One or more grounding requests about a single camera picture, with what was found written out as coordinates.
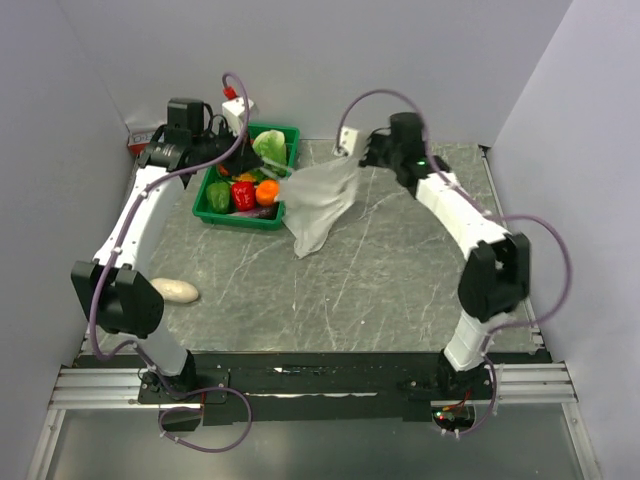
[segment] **orange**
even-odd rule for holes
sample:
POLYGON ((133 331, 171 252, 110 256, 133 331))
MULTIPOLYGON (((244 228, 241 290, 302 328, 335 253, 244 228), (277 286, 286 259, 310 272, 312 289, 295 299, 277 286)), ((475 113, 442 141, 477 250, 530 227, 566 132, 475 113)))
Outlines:
POLYGON ((270 207, 276 203, 279 190, 278 182, 265 180, 256 188, 256 201, 263 207, 270 207))

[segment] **gray marble surface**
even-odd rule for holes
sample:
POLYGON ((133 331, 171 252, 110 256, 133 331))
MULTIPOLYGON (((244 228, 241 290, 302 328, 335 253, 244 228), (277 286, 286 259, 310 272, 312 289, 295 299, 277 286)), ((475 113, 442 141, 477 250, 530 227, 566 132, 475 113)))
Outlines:
MULTIPOLYGON (((331 141, 303 141, 299 166, 332 158, 331 141)), ((481 152, 434 147, 462 185, 495 211, 481 152)), ((444 227, 397 185, 394 174, 360 172, 357 201, 324 247, 304 259, 294 238, 202 223, 191 213, 203 174, 174 206, 151 277, 185 280, 200 291, 167 305, 169 329, 193 351, 437 351, 460 315, 463 259, 444 227)), ((114 339, 105 338, 105 347, 114 339)), ((533 351, 529 331, 506 331, 493 350, 533 351)))

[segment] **purple cable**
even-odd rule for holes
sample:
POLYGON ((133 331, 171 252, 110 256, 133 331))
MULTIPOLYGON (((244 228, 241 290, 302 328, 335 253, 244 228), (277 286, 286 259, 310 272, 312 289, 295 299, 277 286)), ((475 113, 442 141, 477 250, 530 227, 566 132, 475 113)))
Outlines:
POLYGON ((531 327, 531 325, 541 325, 545 322, 547 322, 550 318, 552 318, 556 313, 558 313, 558 311, 562 308, 562 306, 566 303, 567 298, 569 297, 569 292, 571 290, 571 285, 573 283, 573 265, 571 263, 571 256, 569 255, 569 248, 567 247, 566 242, 564 241, 564 239, 562 238, 562 236, 560 235, 560 233, 558 233, 558 231, 551 225, 549 224, 549 222, 547 222, 546 220, 543 220, 540 217, 536 217, 534 215, 527 215, 527 214, 518 214, 518 215, 506 215, 506 216, 499 216, 499 215, 489 215, 488 212, 482 208, 482 206, 476 202, 467 192, 465 192, 462 188, 460 188, 458 185, 455 185, 451 182, 451 180, 444 174, 444 172, 440 169, 440 167, 438 166, 437 162, 435 161, 435 158, 433 158, 433 154, 431 153, 431 146, 429 145, 429 127, 427 126, 427 121, 425 119, 425 116, 422 114, 422 111, 420 110, 420 108, 418 107, 418 105, 411 100, 409 97, 407 97, 406 95, 396 91, 396 90, 391 90, 391 89, 387 89, 387 88, 379 88, 379 89, 375 89, 375 90, 370 90, 368 92, 363 93, 362 95, 360 95, 359 97, 357 97, 353 102, 351 102, 349 104, 349 106, 346 108, 346 110, 344 111, 344 113, 342 114, 342 117, 340 118, 340 123, 338 124, 338 132, 336 134, 336 148, 338 150, 338 152, 341 151, 341 147, 340 147, 340 136, 342 134, 342 127, 344 126, 344 122, 347 119, 347 115, 349 115, 349 112, 351 112, 351 110, 353 109, 353 107, 356 106, 356 104, 358 104, 361 100, 371 96, 371 95, 376 95, 376 94, 385 94, 385 95, 391 95, 392 97, 396 97, 399 98, 400 100, 402 100, 403 102, 405 102, 407 105, 409 105, 414 112, 416 112, 418 114, 418 117, 420 118, 420 120, 422 121, 422 124, 424 126, 424 149, 425 149, 425 153, 427 156, 427 160, 429 161, 429 165, 431 166, 432 170, 442 179, 442 181, 449 187, 451 187, 453 190, 455 190, 462 198, 464 198, 467 202, 469 202, 469 204, 476 209, 483 217, 494 221, 494 222, 509 222, 509 221, 513 221, 513 220, 529 220, 532 222, 535 222, 541 226, 543 226, 550 234, 551 236, 553 236, 553 238, 555 239, 555 241, 558 243, 558 246, 560 247, 560 252, 562 253, 562 258, 564 260, 564 266, 565 266, 565 282, 564 282, 564 287, 562 288, 562 292, 560 294, 560 297, 558 298, 558 301, 555 303, 555 305, 544 315, 542 315, 538 320, 534 320, 533 322, 528 322, 528 321, 518 321, 518 322, 511 322, 511 323, 507 323, 504 325, 500 325, 498 327, 493 328, 492 330, 490 330, 488 332, 487 337, 485 338, 484 342, 482 343, 480 350, 482 352, 485 352, 483 354, 483 358, 484 361, 487 365, 489 365, 489 369, 491 370, 491 377, 492 377, 492 382, 493 382, 493 392, 491 395, 491 401, 489 403, 489 409, 487 410, 487 413, 479 420, 477 421, 471 428, 469 428, 468 430, 466 430, 465 432, 460 432, 460 435, 463 434, 468 434, 471 433, 473 431, 476 431, 477 428, 479 428, 485 421, 486 419, 489 417, 489 415, 491 415, 491 412, 493 411, 493 407, 496 403, 496 390, 497 390, 497 384, 496 384, 496 375, 495 375, 495 367, 493 365, 493 363, 491 362, 491 360, 489 359, 489 357, 486 354, 486 349, 489 345, 489 341, 491 340, 491 337, 496 334, 497 332, 507 329, 507 328, 519 328, 519 327, 531 327))
MULTIPOLYGON (((225 161, 244 141, 244 137, 247 133, 247 128, 249 125, 249 98, 247 96, 247 91, 244 88, 244 84, 235 73, 231 73, 231 72, 225 73, 222 76, 223 85, 225 85, 225 87, 227 86, 228 77, 233 78, 233 80, 240 87, 241 96, 242 96, 242 99, 244 100, 244 105, 245 105, 245 119, 242 124, 240 133, 238 134, 238 137, 236 138, 235 142, 233 142, 233 145, 231 145, 229 150, 227 150, 219 157, 214 158, 213 160, 207 163, 203 163, 202 165, 196 165, 194 167, 183 168, 181 170, 176 170, 175 172, 168 173, 167 175, 164 175, 163 177, 160 177, 159 179, 147 185, 145 189, 136 197, 133 204, 131 205, 131 209, 127 213, 127 216, 125 217, 125 220, 122 224, 122 228, 120 229, 120 232, 116 237, 116 241, 113 246, 114 250, 122 247, 122 244, 124 243, 124 239, 127 236, 127 232, 131 227, 131 223, 133 222, 133 219, 136 215, 136 212, 138 211, 138 208, 140 207, 142 202, 145 200, 147 195, 151 194, 153 189, 155 189, 161 183, 166 182, 167 180, 170 180, 172 178, 185 175, 185 174, 195 173, 198 170, 209 168, 209 167, 212 167, 213 165, 216 165, 220 162, 225 161)), ((133 340, 126 340, 122 342, 120 345, 118 345, 117 347, 115 347, 109 353, 103 353, 100 350, 100 345, 98 344, 98 336, 97 336, 96 328, 97 328, 98 306, 100 302, 100 296, 102 295, 102 290, 104 289, 105 283, 107 281, 107 275, 111 271, 111 268, 113 268, 113 266, 115 265, 117 258, 118 258, 118 254, 112 251, 111 255, 109 256, 109 259, 107 260, 106 265, 102 270, 102 273, 100 274, 100 277, 98 278, 96 288, 93 292, 93 297, 91 298, 91 308, 89 309, 89 338, 91 340, 91 348, 93 349, 93 353, 96 356, 96 358, 103 362, 106 362, 107 360, 111 360, 124 347, 126 347, 127 345, 132 345, 134 343, 133 340)))
MULTIPOLYGON (((224 152, 222 155, 218 156, 217 158, 207 162, 207 163, 203 163, 202 165, 196 165, 194 167, 188 167, 188 168, 183 168, 181 170, 176 170, 175 172, 171 172, 168 173, 167 175, 164 175, 163 177, 160 177, 159 179, 151 182, 150 184, 148 184, 144 190, 142 191, 141 194, 139 194, 136 199, 134 200, 133 204, 131 205, 131 209, 129 210, 129 212, 127 213, 127 216, 125 217, 124 222, 122 223, 122 228, 120 229, 120 232, 118 233, 118 236, 116 237, 116 241, 114 243, 114 247, 113 249, 116 250, 118 248, 120 248, 122 246, 122 244, 124 243, 124 239, 127 235, 127 232, 129 231, 129 228, 131 227, 131 223, 133 222, 133 219, 135 218, 136 212, 138 211, 138 208, 140 207, 140 205, 142 204, 142 202, 148 197, 148 195, 151 194, 151 192, 160 184, 162 184, 163 182, 166 182, 167 180, 170 180, 172 178, 181 176, 181 175, 185 175, 185 174, 192 174, 197 172, 198 170, 202 170, 205 168, 209 168, 212 167, 220 162, 223 162, 224 160, 226 160, 227 158, 229 158, 229 156, 242 144, 242 142, 244 141, 244 138, 247 134, 247 129, 248 129, 248 125, 249 125, 249 97, 247 96, 247 91, 244 87, 244 84, 242 83, 242 81, 240 80, 240 78, 235 74, 235 73, 231 73, 231 72, 227 72, 222 76, 222 83, 223 85, 226 87, 227 85, 227 78, 233 78, 233 80, 238 84, 238 86, 240 87, 241 90, 241 96, 242 99, 244 100, 244 105, 245 105, 245 118, 244 118, 244 122, 242 124, 242 128, 240 129, 240 133, 238 134, 238 137, 236 138, 236 140, 233 142, 233 144, 231 145, 231 147, 229 148, 229 150, 227 150, 226 152, 224 152)), ((233 442, 231 445, 228 445, 226 447, 223 448, 205 448, 205 447, 200 447, 198 445, 194 445, 190 442, 187 442, 185 440, 182 440, 181 438, 178 438, 174 435, 172 435, 171 433, 165 431, 162 427, 162 420, 164 419, 164 417, 166 415, 168 415, 170 412, 175 412, 175 411, 193 411, 193 408, 189 408, 189 407, 175 407, 172 409, 169 409, 165 412, 163 412, 159 418, 158 418, 158 425, 160 427, 160 430, 162 432, 163 436, 166 436, 167 438, 173 440, 176 443, 179 443, 180 445, 183 445, 185 447, 191 448, 193 450, 197 450, 199 452, 204 452, 204 453, 222 453, 222 452, 226 452, 231 450, 232 448, 237 447, 249 434, 249 431, 251 430, 251 425, 252 425, 252 419, 253 419, 253 414, 251 411, 251 405, 249 404, 249 401, 246 399, 246 397, 239 392, 238 390, 234 390, 233 388, 228 388, 228 387, 208 387, 208 388, 201 388, 199 390, 194 390, 193 392, 187 392, 187 393, 181 393, 178 392, 176 390, 174 390, 173 388, 171 388, 171 386, 169 385, 169 383, 166 381, 166 379, 164 378, 164 376, 162 374, 160 374, 160 372, 157 371, 157 366, 153 363, 153 361, 144 353, 144 351, 137 346, 136 342, 134 340, 126 340, 124 342, 122 342, 120 345, 118 345, 117 347, 115 347, 111 352, 109 353, 103 353, 100 350, 100 345, 98 344, 98 336, 97 336, 97 316, 98 316, 98 306, 99 306, 99 301, 100 301, 100 296, 102 295, 102 291, 104 289, 105 283, 107 281, 107 275, 109 274, 109 271, 111 270, 111 268, 113 268, 113 266, 115 265, 116 259, 118 257, 118 253, 116 253, 115 251, 112 251, 111 255, 109 256, 109 259, 107 260, 107 263, 105 264, 102 273, 100 274, 100 277, 98 278, 98 282, 96 284, 96 288, 95 291, 93 292, 93 297, 91 298, 91 308, 89 310, 89 338, 91 340, 91 347, 93 349, 93 353, 96 356, 96 358, 100 361, 107 361, 112 359, 120 350, 122 350, 124 347, 126 347, 127 345, 134 345, 134 349, 135 351, 138 353, 138 355, 140 355, 140 357, 145 361, 145 363, 147 363, 147 365, 151 366, 151 367, 156 367, 156 374, 158 375, 158 378, 160 379, 160 381, 162 382, 162 384, 164 385, 164 387, 167 389, 167 392, 169 392, 171 395, 174 396, 178 396, 178 397, 188 397, 191 395, 198 395, 198 394, 202 394, 202 393, 207 393, 207 392, 213 392, 213 391, 225 391, 228 393, 232 393, 238 397, 240 397, 240 399, 244 402, 245 406, 247 407, 247 413, 248 413, 248 421, 247 421, 247 427, 245 428, 244 432, 242 433, 242 435, 240 435, 240 438, 238 438, 238 440, 236 440, 235 442, 233 442)))

